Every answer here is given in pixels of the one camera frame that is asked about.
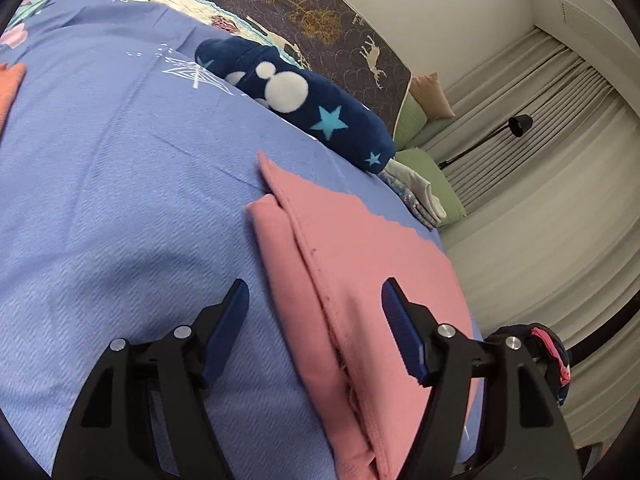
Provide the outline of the pink long sleeve shirt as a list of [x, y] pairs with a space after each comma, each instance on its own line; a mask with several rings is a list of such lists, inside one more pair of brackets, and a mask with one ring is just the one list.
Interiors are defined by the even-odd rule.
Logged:
[[382, 286], [466, 336], [478, 333], [454, 268], [430, 240], [268, 158], [248, 206], [288, 350], [342, 479], [398, 476], [430, 393], [402, 362]]

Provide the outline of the black pink bag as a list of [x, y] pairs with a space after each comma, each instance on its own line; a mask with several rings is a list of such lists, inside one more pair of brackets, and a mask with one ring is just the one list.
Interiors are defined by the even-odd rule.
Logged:
[[547, 382], [556, 404], [563, 406], [570, 391], [570, 354], [562, 339], [549, 327], [540, 323], [502, 326], [490, 334], [486, 340], [515, 337], [524, 344], [535, 362], [544, 366], [544, 380]]

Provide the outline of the patterned folded cloth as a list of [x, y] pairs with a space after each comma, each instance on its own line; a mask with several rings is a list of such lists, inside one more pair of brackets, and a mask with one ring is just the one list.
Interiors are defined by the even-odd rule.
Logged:
[[413, 217], [426, 226], [427, 229], [434, 230], [440, 226], [442, 222], [427, 210], [405, 183], [402, 183], [401, 180], [386, 171], [381, 171], [378, 177], [400, 198]]

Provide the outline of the grey folded cloth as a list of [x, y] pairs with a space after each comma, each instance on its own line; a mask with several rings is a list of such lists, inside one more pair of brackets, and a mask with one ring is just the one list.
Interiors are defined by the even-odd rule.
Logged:
[[442, 206], [439, 198], [435, 195], [429, 180], [426, 180], [418, 174], [416, 170], [409, 168], [395, 159], [391, 159], [387, 163], [385, 171], [408, 188], [416, 201], [435, 221], [435, 226], [440, 226], [444, 223], [447, 218], [446, 210], [444, 206]]

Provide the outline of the green pillow front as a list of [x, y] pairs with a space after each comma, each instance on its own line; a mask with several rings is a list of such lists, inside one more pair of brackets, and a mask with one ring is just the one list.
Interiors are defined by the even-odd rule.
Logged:
[[410, 150], [400, 151], [395, 155], [395, 160], [416, 170], [418, 174], [429, 180], [432, 184], [435, 195], [444, 206], [447, 218], [441, 226], [456, 223], [466, 217], [466, 211], [462, 201], [454, 192], [454, 188], [449, 184], [442, 170], [427, 152], [420, 148], [410, 148]]

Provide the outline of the green pillow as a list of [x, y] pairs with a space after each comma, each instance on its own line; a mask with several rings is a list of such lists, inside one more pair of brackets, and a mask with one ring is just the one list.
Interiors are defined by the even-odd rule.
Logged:
[[422, 131], [426, 124], [427, 117], [423, 108], [408, 92], [402, 103], [393, 134], [396, 148], [401, 150]]
[[466, 217], [466, 211], [462, 201], [454, 192], [454, 188], [449, 184], [442, 170], [427, 152], [420, 148], [410, 148], [410, 150], [400, 151], [395, 155], [395, 160], [416, 170], [418, 174], [429, 180], [432, 184], [435, 195], [444, 206], [447, 218], [441, 226], [456, 223]]

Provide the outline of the grey curtain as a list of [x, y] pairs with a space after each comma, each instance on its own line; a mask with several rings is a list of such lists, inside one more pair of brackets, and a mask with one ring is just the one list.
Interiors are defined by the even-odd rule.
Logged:
[[574, 346], [639, 290], [639, 117], [565, 44], [535, 29], [447, 91], [455, 118], [412, 140], [454, 157], [445, 170], [466, 217], [442, 231], [484, 333], [539, 322]]

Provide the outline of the black floor lamp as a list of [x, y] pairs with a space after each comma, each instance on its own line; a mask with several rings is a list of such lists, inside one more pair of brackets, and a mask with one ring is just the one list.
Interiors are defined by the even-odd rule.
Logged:
[[465, 158], [466, 155], [471, 154], [472, 151], [477, 150], [484, 144], [488, 143], [490, 140], [495, 139], [495, 137], [498, 136], [500, 133], [507, 131], [508, 133], [510, 133], [511, 136], [514, 136], [514, 138], [521, 139], [522, 136], [525, 136], [526, 133], [528, 133], [529, 130], [533, 128], [533, 125], [534, 125], [534, 118], [532, 116], [529, 116], [526, 114], [512, 116], [508, 119], [508, 121], [502, 127], [499, 127], [494, 131], [491, 131], [491, 133], [488, 133], [487, 136], [484, 136], [483, 139], [480, 139], [479, 141], [471, 145], [469, 148], [467, 148], [463, 152], [457, 155], [454, 155], [454, 157], [448, 158], [440, 162], [438, 164], [438, 168], [440, 170], [443, 170], [451, 166], [458, 160]]

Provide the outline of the green pillow back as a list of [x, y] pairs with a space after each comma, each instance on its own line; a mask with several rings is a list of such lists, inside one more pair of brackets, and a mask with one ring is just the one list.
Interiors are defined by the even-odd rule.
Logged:
[[427, 117], [423, 108], [408, 92], [402, 103], [393, 134], [396, 148], [401, 150], [422, 131], [426, 124]]

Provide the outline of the tan cushion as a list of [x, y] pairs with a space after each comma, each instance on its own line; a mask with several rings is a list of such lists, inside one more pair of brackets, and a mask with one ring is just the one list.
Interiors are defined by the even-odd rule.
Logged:
[[444, 90], [442, 90], [438, 73], [413, 77], [409, 91], [428, 120], [456, 117]]

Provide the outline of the navy star plush blanket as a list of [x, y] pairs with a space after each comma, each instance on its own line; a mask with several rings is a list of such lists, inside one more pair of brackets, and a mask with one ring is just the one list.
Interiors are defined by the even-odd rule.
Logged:
[[275, 47], [237, 36], [207, 39], [195, 62], [361, 170], [378, 174], [396, 154], [375, 112], [329, 79], [286, 62]]

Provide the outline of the orange cloth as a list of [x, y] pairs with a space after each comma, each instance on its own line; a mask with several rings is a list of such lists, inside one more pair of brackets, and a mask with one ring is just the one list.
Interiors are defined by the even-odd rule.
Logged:
[[27, 68], [23, 63], [0, 66], [0, 131], [3, 130], [17, 91], [25, 77]]

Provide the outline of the dark deer pattern mattress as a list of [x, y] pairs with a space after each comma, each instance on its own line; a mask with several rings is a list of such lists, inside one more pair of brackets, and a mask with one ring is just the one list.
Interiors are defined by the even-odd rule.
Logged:
[[394, 130], [410, 70], [345, 0], [205, 0], [231, 12], [307, 70], [349, 92]]

